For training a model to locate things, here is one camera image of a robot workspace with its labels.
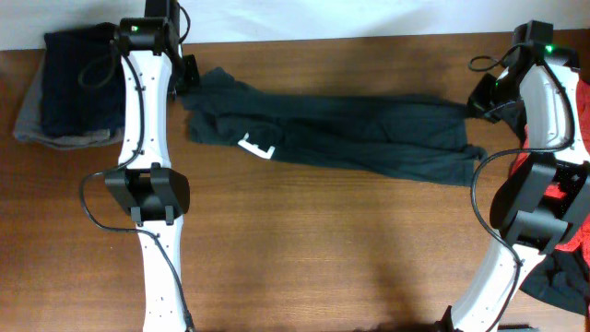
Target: black cloth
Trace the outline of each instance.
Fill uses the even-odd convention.
[[[217,68],[182,97],[195,142],[276,148],[272,160],[468,185],[483,148],[467,144],[465,105],[430,96],[266,94]]]
[[[588,315],[588,265],[580,250],[573,253],[554,251],[535,267],[520,289],[542,302]]]
[[[514,134],[523,145],[526,141],[526,111],[524,107],[506,107],[506,109],[498,110],[498,116],[513,130]]]
[[[124,127],[125,84],[121,58],[115,58],[114,77],[100,89],[83,89],[77,81],[92,61],[85,82],[96,84],[112,65],[109,41],[115,26],[98,26],[45,34],[45,68],[42,79],[41,129],[47,136],[83,136],[90,131]]]

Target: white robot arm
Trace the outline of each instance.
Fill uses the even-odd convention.
[[[124,18],[114,36],[123,57],[125,135],[119,169],[107,172],[105,183],[135,222],[141,243],[144,332],[195,328],[183,295],[180,261],[190,189],[186,177],[171,169],[166,143],[169,87],[185,78],[180,12],[176,0],[147,0],[146,16]]]
[[[470,98],[470,106],[475,103],[480,111],[485,112],[486,107],[498,110],[495,104],[513,99],[517,88],[526,111],[530,147],[556,149],[532,153],[492,203],[490,223],[505,244],[518,254],[521,262],[518,277],[513,253],[506,245],[492,240],[471,286],[438,322],[438,331],[496,331],[503,310],[514,296],[512,289],[520,288],[526,276],[556,244],[567,243],[588,215],[585,202],[590,198],[590,156],[582,140],[576,111],[579,76],[572,64],[577,64],[577,55],[566,50],[557,61],[551,59],[557,50],[550,40],[539,41],[543,37],[538,34],[536,40],[530,38],[539,30],[552,32],[552,27],[531,21],[515,31],[516,39],[519,34],[529,37],[515,42],[528,42],[529,50],[537,47],[543,54],[520,52],[498,80],[484,77]],[[550,184],[559,185],[566,197],[562,200],[545,197]]]

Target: black cable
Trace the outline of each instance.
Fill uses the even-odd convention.
[[[503,65],[503,63],[507,57],[509,57],[517,48],[523,47],[523,46],[527,46],[527,44],[517,43],[517,44],[513,45],[513,47],[511,47],[500,60],[493,58],[489,55],[476,56],[469,61],[469,63],[467,64],[467,67],[469,68],[469,70],[477,72],[477,73],[483,73],[483,72],[490,71],[491,69],[497,67],[498,65]],[[473,63],[476,62],[477,60],[491,60],[492,64],[487,67],[483,67],[483,68],[475,68],[473,66]]]
[[[489,66],[487,68],[487,70],[490,70],[490,69],[494,68],[495,66],[499,65],[501,62],[504,61],[504,59],[506,59],[506,57],[510,56],[510,54],[516,48],[522,47],[522,46],[525,46],[525,45],[524,44],[516,44],[515,46],[511,47],[510,50],[508,50],[508,52],[501,58],[501,60],[496,61],[495,64]],[[487,71],[487,70],[480,70],[477,68],[473,69],[472,64],[475,61],[474,59],[472,59],[469,62],[469,69],[476,71],[476,72]],[[498,153],[494,153],[493,155],[489,156],[487,159],[483,160],[481,162],[481,164],[479,164],[478,168],[476,169],[476,171],[473,174],[473,180],[471,182],[471,207],[473,208],[473,211],[474,211],[476,217],[478,218],[478,221],[481,224],[481,226],[486,230],[486,232],[489,235],[491,235],[491,237],[494,240],[498,241],[501,245],[503,245],[504,247],[506,247],[506,249],[508,249],[510,251],[510,253],[513,255],[514,262],[516,263],[515,268],[514,268],[513,285],[510,288],[510,292],[508,293],[508,297],[506,298],[506,301],[504,302],[500,312],[498,313],[498,316],[496,317],[494,322],[491,324],[490,328],[488,328],[486,330],[486,332],[490,332],[502,319],[502,316],[504,315],[504,312],[506,311],[506,308],[508,307],[510,300],[512,299],[514,293],[516,292],[516,286],[518,285],[518,279],[520,278],[521,267],[523,265],[523,262],[521,261],[520,256],[518,255],[518,253],[516,253],[514,248],[512,248],[507,242],[505,242],[503,240],[503,238],[498,233],[496,233],[481,216],[481,213],[479,212],[478,201],[477,201],[477,196],[476,196],[476,188],[477,188],[477,184],[478,184],[479,175],[481,174],[483,169],[486,167],[486,165],[488,165],[490,162],[492,162],[493,160],[496,160],[500,157],[512,155],[512,154],[519,154],[519,153],[555,153],[555,152],[563,151],[566,148],[569,148],[573,144],[574,138],[575,138],[575,121],[573,120],[574,119],[573,108],[572,108],[572,104],[570,103],[569,98],[567,97],[567,93],[566,93],[565,88],[562,86],[562,84],[560,83],[558,78],[555,76],[555,73],[553,73],[553,70],[551,70],[551,68],[549,67],[549,64],[547,64],[547,62],[544,59],[538,60],[537,63],[539,65],[542,65],[545,68],[545,70],[549,74],[549,77],[551,78],[551,81],[553,82],[553,84],[557,88],[560,96],[562,97],[562,99],[565,103],[565,108],[567,109],[567,113],[569,115],[568,125],[572,131],[571,131],[570,137],[568,137],[568,139],[565,141],[565,143],[563,143],[561,146],[556,147],[556,148],[513,148],[513,149],[507,149],[505,151],[500,151]]]
[[[100,172],[95,172],[95,173],[85,176],[82,179],[82,181],[80,182],[80,185],[78,187],[80,204],[81,204],[82,209],[84,210],[84,213],[86,214],[86,216],[101,230],[112,231],[112,232],[144,234],[144,235],[149,236],[152,240],[154,240],[154,243],[156,244],[159,251],[161,252],[162,257],[164,258],[164,260],[168,264],[168,267],[171,270],[172,276],[174,277],[174,282],[176,283],[176,287],[178,288],[178,292],[179,292],[180,298],[181,298],[181,303],[183,306],[183,318],[184,318],[184,322],[186,323],[187,331],[194,331],[195,324],[193,323],[193,317],[191,316],[191,314],[188,310],[188,306],[186,305],[186,300],[184,298],[184,292],[183,292],[183,285],[181,283],[180,278],[178,277],[178,273],[176,272],[176,268],[174,268],[174,265],[172,264],[171,260],[168,258],[168,255],[166,254],[166,251],[164,250],[161,243],[159,242],[159,239],[158,239],[159,236],[150,232],[150,231],[144,231],[144,230],[138,230],[138,229],[117,228],[117,227],[110,227],[110,226],[102,225],[90,212],[89,207],[86,203],[86,199],[84,197],[84,187],[86,186],[86,183],[89,180],[97,178],[99,176],[104,176],[108,172],[120,171],[120,170],[126,168],[135,159],[137,159],[137,157],[142,152],[144,135],[145,135],[145,123],[146,123],[143,91],[142,91],[141,83],[139,82],[139,76],[137,75],[136,70],[134,69],[133,65],[131,64],[129,57],[123,53],[121,54],[121,56],[123,57],[123,59],[125,60],[127,65],[129,66],[131,73],[133,74],[133,78],[136,83],[137,97],[139,99],[139,140],[137,142],[137,149],[134,150],[134,153],[131,156],[131,158],[129,158],[129,160],[125,161],[124,163],[122,163],[116,167],[113,167],[111,169],[100,171]]]
[[[107,85],[107,83],[109,83],[111,81],[111,79],[114,77],[114,72],[117,69],[117,54],[116,54],[116,50],[114,48],[114,43],[113,41],[110,42],[110,51],[111,53],[108,55],[104,55],[101,57],[98,57],[96,59],[93,59],[92,61],[90,61],[85,67],[84,69],[82,69],[82,71],[80,71],[80,74],[77,76],[77,84],[80,85],[80,87],[84,88],[84,89],[100,89],[102,87],[104,87],[105,85]],[[109,73],[107,74],[107,76],[100,82],[96,83],[96,84],[88,84],[84,81],[84,76],[86,75],[86,73],[95,65],[107,60],[107,59],[111,59],[111,67],[109,69]]]
[[[191,17],[188,16],[188,13],[186,12],[186,9],[184,9],[183,6],[179,5],[179,7],[181,8],[182,12],[184,13],[184,17],[186,18],[186,32],[181,37],[181,39],[178,40],[178,43],[183,43],[186,37],[188,36],[188,32],[191,30]]]

